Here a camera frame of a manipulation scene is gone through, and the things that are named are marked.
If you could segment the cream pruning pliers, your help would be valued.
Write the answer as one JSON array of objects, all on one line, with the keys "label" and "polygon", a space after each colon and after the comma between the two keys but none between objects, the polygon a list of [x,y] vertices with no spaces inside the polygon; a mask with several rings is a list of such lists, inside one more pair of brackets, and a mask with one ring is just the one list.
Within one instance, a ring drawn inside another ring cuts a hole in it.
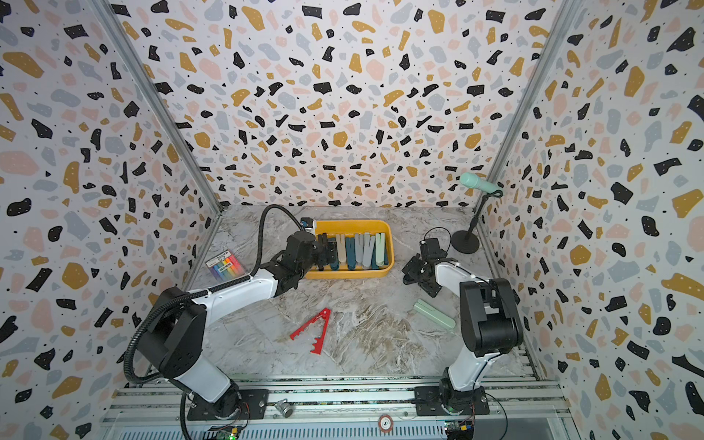
[{"label": "cream pruning pliers", "polygon": [[347,263],[346,237],[344,234],[336,234],[335,240],[337,241],[337,255],[338,255],[339,265],[342,266],[343,264]]}]

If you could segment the red pruning pliers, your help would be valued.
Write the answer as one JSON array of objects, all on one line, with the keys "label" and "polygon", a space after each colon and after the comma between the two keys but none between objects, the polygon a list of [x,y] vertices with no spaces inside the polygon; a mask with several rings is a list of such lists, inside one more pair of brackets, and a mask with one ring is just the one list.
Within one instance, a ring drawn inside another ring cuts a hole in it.
[{"label": "red pruning pliers", "polygon": [[308,333],[311,337],[313,337],[313,346],[310,352],[315,355],[321,355],[323,353],[331,315],[332,311],[329,308],[324,308],[311,319],[306,321],[302,326],[293,331],[293,333],[289,335],[289,339],[294,341],[302,335]]}]

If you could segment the yellow plastic storage box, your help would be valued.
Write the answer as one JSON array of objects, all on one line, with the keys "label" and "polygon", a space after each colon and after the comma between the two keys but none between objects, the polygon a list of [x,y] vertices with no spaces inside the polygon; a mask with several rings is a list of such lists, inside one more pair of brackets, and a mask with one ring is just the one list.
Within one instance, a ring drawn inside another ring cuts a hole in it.
[{"label": "yellow plastic storage box", "polygon": [[323,255],[313,258],[311,280],[385,277],[395,263],[392,229],[377,219],[313,220],[301,224],[315,235]]}]

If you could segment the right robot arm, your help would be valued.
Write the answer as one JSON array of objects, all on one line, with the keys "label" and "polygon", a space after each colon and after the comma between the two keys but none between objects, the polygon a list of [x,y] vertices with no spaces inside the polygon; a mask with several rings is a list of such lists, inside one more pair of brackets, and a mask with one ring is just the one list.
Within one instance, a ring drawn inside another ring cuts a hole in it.
[{"label": "right robot arm", "polygon": [[443,290],[458,297],[463,346],[440,381],[444,398],[476,392],[491,366],[522,345],[524,331],[511,284],[480,278],[449,258],[437,238],[420,241],[420,252],[403,267],[403,283],[418,285],[432,298]]}]

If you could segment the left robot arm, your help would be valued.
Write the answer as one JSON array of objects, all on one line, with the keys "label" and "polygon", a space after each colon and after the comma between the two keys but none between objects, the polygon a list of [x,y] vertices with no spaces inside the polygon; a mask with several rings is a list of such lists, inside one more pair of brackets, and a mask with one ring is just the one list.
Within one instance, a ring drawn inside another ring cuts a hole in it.
[{"label": "left robot arm", "polygon": [[250,275],[201,291],[172,287],[162,292],[140,322],[124,355],[133,384],[167,379],[219,418],[233,414],[242,397],[238,385],[203,354],[205,330],[251,304],[296,289],[327,257],[326,245],[306,231],[287,238],[286,248]]}]

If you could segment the black microphone stand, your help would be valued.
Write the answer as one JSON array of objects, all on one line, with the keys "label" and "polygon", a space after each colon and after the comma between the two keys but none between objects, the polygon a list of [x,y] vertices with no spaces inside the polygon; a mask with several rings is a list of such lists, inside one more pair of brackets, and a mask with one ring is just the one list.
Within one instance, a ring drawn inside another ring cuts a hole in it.
[{"label": "black microphone stand", "polygon": [[473,217],[470,221],[469,228],[466,230],[459,230],[456,231],[455,233],[452,234],[451,236],[451,247],[456,250],[459,253],[462,254],[474,254],[476,253],[479,248],[480,248],[480,239],[479,237],[474,233],[479,221],[480,221],[480,216],[481,216],[481,210],[484,208],[486,205],[487,201],[491,198],[501,198],[503,196],[503,192],[501,189],[496,190],[494,192],[490,192],[489,194],[484,194],[482,196],[480,204],[478,205],[478,208],[475,210]]}]

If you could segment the coloured marker pack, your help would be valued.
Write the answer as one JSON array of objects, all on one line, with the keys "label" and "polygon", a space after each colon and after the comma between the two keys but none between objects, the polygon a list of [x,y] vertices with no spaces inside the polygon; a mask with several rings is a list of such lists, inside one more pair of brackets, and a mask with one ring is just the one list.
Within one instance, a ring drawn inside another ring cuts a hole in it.
[{"label": "coloured marker pack", "polygon": [[205,265],[218,282],[236,280],[248,273],[229,249],[210,258]]}]

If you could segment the silver round knob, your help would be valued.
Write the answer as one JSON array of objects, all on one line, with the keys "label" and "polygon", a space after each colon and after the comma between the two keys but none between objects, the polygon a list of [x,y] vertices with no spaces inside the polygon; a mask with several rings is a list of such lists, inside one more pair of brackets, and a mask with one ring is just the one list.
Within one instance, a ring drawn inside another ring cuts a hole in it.
[{"label": "silver round knob", "polygon": [[275,403],[275,408],[284,418],[289,418],[293,415],[294,407],[287,399],[281,399]]}]

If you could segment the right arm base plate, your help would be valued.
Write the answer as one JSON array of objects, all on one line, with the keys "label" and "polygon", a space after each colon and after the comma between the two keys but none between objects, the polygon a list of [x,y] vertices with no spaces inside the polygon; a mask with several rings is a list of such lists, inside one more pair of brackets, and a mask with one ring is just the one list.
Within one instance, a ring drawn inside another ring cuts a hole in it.
[{"label": "right arm base plate", "polygon": [[459,392],[451,385],[440,383],[434,386],[414,388],[414,405],[419,416],[488,415],[490,407],[485,389]]}]

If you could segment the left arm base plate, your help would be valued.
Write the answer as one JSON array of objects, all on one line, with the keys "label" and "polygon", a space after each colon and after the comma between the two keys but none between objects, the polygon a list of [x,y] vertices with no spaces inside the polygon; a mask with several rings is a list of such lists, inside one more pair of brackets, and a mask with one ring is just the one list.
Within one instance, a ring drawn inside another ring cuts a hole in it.
[{"label": "left arm base plate", "polygon": [[200,395],[194,394],[194,407],[188,410],[186,420],[261,420],[266,412],[269,395],[270,392],[266,389],[229,390],[215,403],[209,403]]}]

